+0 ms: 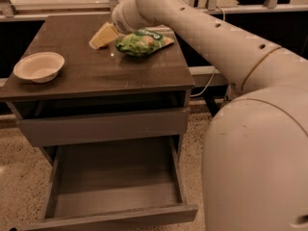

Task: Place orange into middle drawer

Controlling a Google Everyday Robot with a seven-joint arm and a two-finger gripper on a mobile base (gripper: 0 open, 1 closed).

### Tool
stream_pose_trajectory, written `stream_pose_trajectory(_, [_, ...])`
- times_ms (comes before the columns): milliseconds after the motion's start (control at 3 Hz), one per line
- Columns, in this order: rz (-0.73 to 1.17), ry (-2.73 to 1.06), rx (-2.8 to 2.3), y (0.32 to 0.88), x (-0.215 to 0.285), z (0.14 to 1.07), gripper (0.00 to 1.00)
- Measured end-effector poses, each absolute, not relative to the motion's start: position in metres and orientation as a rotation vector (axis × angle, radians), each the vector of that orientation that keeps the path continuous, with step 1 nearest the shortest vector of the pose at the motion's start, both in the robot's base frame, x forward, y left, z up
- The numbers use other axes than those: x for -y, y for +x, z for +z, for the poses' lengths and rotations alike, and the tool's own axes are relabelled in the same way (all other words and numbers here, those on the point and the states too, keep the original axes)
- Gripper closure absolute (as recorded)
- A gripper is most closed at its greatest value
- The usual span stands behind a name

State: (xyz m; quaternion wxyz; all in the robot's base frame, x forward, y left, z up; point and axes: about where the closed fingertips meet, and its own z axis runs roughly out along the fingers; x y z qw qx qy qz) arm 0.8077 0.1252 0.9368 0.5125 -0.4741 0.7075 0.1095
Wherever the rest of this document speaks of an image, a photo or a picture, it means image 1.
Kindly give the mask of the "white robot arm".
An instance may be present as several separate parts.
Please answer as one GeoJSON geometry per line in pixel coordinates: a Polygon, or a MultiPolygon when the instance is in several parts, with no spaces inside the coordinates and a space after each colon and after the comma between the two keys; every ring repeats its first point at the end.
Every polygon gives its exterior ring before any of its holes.
{"type": "Polygon", "coordinates": [[[112,21],[167,26],[236,94],[204,139],[206,231],[308,231],[308,61],[183,0],[122,0],[112,21]]]}

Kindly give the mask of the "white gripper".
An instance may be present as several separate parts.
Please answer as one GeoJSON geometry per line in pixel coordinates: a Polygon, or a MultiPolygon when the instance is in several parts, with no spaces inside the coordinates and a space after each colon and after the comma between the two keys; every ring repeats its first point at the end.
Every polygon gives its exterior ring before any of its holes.
{"type": "Polygon", "coordinates": [[[91,38],[89,45],[93,49],[106,47],[122,34],[130,34],[141,28],[141,16],[134,1],[118,3],[112,12],[113,23],[106,22],[91,38]]]}

